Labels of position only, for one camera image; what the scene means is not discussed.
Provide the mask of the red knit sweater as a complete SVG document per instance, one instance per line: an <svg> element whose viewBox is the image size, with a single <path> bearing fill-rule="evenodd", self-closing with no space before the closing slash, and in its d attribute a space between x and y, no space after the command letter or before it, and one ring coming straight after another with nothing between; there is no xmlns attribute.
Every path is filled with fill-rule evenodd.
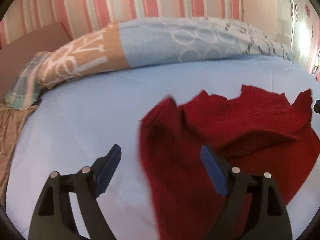
<svg viewBox="0 0 320 240"><path fill-rule="evenodd" d="M153 107L140 124L139 155L160 239L204 239L222 210L201 161L204 144L248 174L272 174L288 204L319 156L311 105L311 90L289 103L242 86L231 100L202 91L183 105L168 97Z"/></svg>

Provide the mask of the white wardrobe with decals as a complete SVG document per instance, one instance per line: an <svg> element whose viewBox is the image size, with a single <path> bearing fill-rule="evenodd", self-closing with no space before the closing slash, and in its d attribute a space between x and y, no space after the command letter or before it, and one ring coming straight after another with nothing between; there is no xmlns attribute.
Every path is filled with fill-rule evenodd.
<svg viewBox="0 0 320 240"><path fill-rule="evenodd" d="M292 49L307 72L317 68L319 16L309 0L276 0L276 40Z"/></svg>

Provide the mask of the light blue quilted bedspread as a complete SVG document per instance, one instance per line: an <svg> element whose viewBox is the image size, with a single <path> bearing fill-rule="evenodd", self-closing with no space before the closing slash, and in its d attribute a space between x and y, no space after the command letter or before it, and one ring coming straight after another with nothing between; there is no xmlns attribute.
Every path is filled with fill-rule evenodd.
<svg viewBox="0 0 320 240"><path fill-rule="evenodd" d="M121 147L120 164L99 206L117 239L157 239L149 187L137 153L140 120L167 95L178 104L200 91L228 99L242 85L285 94L289 102L319 83L280 57L188 62L135 68L71 81L42 96L17 142L7 187L7 215L27 237L42 188L53 171L73 174Z"/></svg>

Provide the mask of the tan folded garment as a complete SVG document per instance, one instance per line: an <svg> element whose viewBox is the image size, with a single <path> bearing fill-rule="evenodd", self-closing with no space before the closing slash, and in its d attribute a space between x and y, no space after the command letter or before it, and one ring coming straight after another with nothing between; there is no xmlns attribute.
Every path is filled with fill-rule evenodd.
<svg viewBox="0 0 320 240"><path fill-rule="evenodd" d="M35 112L37 106L25 109L13 109L1 101L0 110L0 187L1 206L5 206L7 185L11 169L12 159L16 144L20 137L22 128L29 115Z"/></svg>

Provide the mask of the plaid pastel pillow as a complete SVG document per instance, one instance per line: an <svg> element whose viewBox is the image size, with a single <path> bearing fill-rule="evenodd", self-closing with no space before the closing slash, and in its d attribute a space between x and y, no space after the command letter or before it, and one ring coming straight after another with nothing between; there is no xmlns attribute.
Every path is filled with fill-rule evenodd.
<svg viewBox="0 0 320 240"><path fill-rule="evenodd" d="M17 80L4 97L7 106L13 109L25 109L31 107L39 98L42 88L38 82L38 72L51 52L42 51L24 66Z"/></svg>

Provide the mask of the pink upholstered headboard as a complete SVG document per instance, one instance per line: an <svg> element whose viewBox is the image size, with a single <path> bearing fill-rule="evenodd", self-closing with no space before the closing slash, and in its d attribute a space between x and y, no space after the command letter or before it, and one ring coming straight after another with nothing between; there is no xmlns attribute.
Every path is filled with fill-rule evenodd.
<svg viewBox="0 0 320 240"><path fill-rule="evenodd" d="M17 39L1 49L1 98L11 88L21 69L41 51L55 51L71 41L61 23L54 23Z"/></svg>

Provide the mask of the blue and tan folded duvet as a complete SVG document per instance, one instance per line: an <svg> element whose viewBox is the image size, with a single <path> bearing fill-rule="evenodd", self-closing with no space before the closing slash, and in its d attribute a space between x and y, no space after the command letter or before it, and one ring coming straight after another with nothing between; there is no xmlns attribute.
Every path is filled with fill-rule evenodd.
<svg viewBox="0 0 320 240"><path fill-rule="evenodd" d="M140 18L109 24L49 53L39 67L37 80L41 87L51 89L98 73L243 55L294 58L288 46L238 20Z"/></svg>

